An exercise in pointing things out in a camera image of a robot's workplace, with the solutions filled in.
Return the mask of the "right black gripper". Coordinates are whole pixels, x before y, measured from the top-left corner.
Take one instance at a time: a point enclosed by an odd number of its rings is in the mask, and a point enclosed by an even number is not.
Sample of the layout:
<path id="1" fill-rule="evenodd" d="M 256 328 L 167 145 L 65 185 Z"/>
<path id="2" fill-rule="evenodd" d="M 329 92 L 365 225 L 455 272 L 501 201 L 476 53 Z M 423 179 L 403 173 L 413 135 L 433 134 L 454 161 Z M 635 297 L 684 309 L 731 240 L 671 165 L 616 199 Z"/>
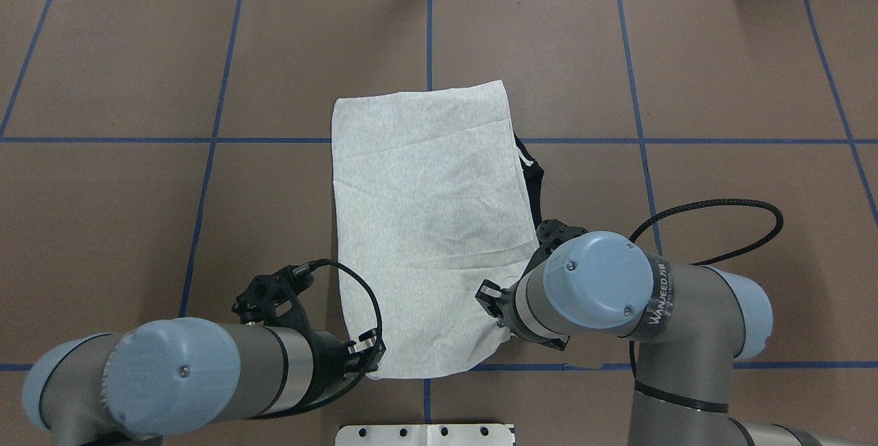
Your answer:
<path id="1" fill-rule="evenodd" d="M 565 351 L 570 336 L 552 331 L 538 320 L 527 297 L 528 284 L 527 281 L 517 281 L 503 290 L 493 281 L 485 279 L 476 291 L 476 300 L 488 315 L 499 316 L 499 321 L 524 342 Z"/>

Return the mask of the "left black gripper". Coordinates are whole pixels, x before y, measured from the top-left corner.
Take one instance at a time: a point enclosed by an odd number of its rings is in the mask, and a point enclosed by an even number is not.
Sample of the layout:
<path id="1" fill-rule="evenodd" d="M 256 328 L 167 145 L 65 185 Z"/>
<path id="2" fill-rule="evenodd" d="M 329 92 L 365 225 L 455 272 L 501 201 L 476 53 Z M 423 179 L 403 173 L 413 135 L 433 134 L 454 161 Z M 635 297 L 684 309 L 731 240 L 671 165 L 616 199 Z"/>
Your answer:
<path id="1" fill-rule="evenodd" d="M 342 342 L 328 331 L 313 331 L 311 348 L 310 399 L 327 399 L 345 389 L 357 372 L 377 371 L 385 343 L 380 328 L 361 333 L 356 340 Z"/>

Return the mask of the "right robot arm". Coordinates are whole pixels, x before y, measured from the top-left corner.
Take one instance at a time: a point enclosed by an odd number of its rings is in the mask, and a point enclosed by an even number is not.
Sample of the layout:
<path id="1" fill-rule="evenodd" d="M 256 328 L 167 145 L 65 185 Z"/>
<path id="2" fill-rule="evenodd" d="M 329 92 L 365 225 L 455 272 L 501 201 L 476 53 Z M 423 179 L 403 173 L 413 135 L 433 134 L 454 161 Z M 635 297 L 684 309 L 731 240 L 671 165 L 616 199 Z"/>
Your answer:
<path id="1" fill-rule="evenodd" d="M 728 414 L 736 360 L 772 334 L 772 306 L 755 281 L 668 261 L 611 231 L 542 225 L 539 247 L 509 287 L 485 280 L 475 298 L 500 327 L 559 351 L 602 331 L 639 344 L 630 445 L 846 445 L 802 428 Z"/>

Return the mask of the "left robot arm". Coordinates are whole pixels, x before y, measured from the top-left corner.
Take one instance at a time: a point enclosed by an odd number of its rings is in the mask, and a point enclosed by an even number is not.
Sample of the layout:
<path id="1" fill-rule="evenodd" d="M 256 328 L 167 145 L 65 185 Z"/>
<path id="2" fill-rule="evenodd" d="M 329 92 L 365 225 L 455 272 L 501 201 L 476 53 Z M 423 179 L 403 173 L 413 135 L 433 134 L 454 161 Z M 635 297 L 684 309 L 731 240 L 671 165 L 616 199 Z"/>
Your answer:
<path id="1" fill-rule="evenodd" d="M 25 415 L 54 445 L 145 445 L 220 422 L 306 414 L 341 398 L 385 352 L 306 327 L 147 322 L 44 354 L 26 375 Z"/>

